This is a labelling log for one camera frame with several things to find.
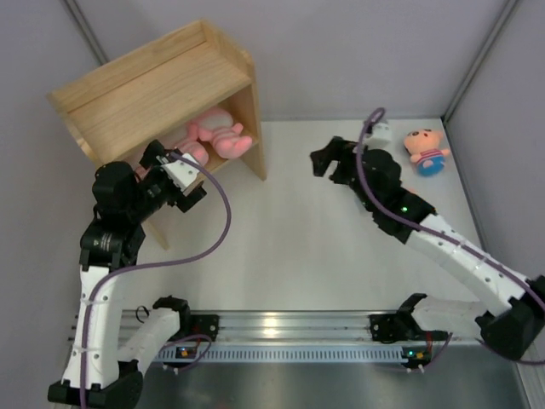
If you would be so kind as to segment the pink striped plush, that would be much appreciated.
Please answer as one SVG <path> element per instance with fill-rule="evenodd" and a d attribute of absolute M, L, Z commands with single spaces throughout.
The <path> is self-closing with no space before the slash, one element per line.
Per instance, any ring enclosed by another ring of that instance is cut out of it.
<path fill-rule="evenodd" d="M 148 170 L 145 169 L 137 160 L 130 160 L 129 164 L 131 165 L 131 168 L 135 174 L 135 177 L 138 181 L 143 180 L 146 177 L 146 174 L 148 173 Z"/>
<path fill-rule="evenodd" d="M 244 126 L 221 107 L 212 107 L 191 120 L 200 141 L 207 142 L 221 158 L 239 158 L 250 150 L 253 140 L 242 135 Z"/>
<path fill-rule="evenodd" d="M 190 154 L 198 163 L 205 166 L 209 162 L 209 154 L 199 142 L 198 127 L 195 124 L 185 124 L 175 139 L 173 149 Z"/>

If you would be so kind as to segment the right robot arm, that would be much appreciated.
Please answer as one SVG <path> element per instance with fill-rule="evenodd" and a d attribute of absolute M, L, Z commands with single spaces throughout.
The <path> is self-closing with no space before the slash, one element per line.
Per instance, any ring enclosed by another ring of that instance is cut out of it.
<path fill-rule="evenodd" d="M 477 298 L 461 302 L 414 294 L 398 310 L 401 334 L 476 337 L 501 357 L 522 360 L 544 328 L 543 276 L 515 272 L 457 233 L 431 204 L 403 187 L 401 167 L 390 153 L 335 136 L 310 159 L 317 177 L 336 162 L 330 180 L 349 187 L 379 229 L 437 263 Z"/>

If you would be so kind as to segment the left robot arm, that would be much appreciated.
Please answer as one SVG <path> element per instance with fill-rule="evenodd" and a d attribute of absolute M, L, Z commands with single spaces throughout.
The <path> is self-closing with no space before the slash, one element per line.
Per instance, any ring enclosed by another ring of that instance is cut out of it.
<path fill-rule="evenodd" d="M 168 341 L 192 330 L 188 302 L 172 296 L 153 305 L 148 321 L 123 346 L 118 344 L 125 285 L 121 270 L 136 265 L 146 237 L 142 224 L 164 205 L 189 211 L 206 192 L 185 194 L 196 180 L 197 160 L 189 153 L 151 142 L 138 177 L 115 161 L 95 172 L 94 218 L 80 239 L 81 296 L 76 335 L 62 378 L 49 386 L 48 400 L 81 408 L 134 408 L 145 373 Z"/>

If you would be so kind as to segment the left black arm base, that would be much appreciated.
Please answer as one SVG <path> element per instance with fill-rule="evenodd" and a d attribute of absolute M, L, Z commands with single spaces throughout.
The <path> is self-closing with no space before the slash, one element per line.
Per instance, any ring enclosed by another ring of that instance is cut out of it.
<path fill-rule="evenodd" d="M 201 334 L 214 342 L 219 332 L 219 324 L 220 316 L 218 314 L 189 314 L 182 321 L 181 335 L 187 337 Z"/>

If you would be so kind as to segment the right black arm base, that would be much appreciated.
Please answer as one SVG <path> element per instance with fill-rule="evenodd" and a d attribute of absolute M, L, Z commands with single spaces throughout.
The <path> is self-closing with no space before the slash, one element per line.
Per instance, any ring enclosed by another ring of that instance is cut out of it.
<path fill-rule="evenodd" d="M 372 340 L 389 344 L 405 341 L 425 341 L 426 332 L 408 314 L 372 314 L 369 316 Z"/>

